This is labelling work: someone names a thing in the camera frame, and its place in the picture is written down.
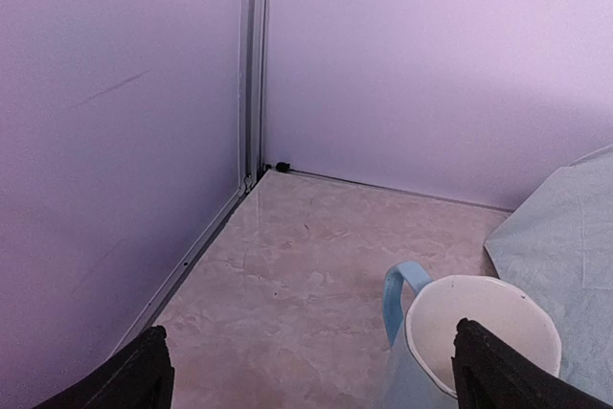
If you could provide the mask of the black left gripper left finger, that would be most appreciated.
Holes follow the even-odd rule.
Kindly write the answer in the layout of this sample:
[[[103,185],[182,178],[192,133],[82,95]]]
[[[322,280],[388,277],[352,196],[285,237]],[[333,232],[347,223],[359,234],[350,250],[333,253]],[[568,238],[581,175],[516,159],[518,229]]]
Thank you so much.
[[[173,367],[166,339],[162,326],[144,330],[93,373],[36,407],[171,407]]]

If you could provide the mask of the mint green black umbrella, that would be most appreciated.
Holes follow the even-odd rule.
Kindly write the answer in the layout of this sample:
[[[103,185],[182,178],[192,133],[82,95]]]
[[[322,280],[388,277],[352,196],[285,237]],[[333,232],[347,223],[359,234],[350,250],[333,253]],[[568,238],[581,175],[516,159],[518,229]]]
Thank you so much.
[[[559,376],[612,401],[612,148],[557,169],[485,240],[500,279],[553,319]]]

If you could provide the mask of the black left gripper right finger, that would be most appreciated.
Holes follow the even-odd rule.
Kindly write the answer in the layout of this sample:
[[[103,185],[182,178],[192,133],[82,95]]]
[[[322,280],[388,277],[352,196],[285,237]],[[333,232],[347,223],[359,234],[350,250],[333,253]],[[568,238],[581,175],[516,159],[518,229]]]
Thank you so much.
[[[474,320],[460,320],[456,331],[451,362],[460,408],[609,406],[538,368]]]

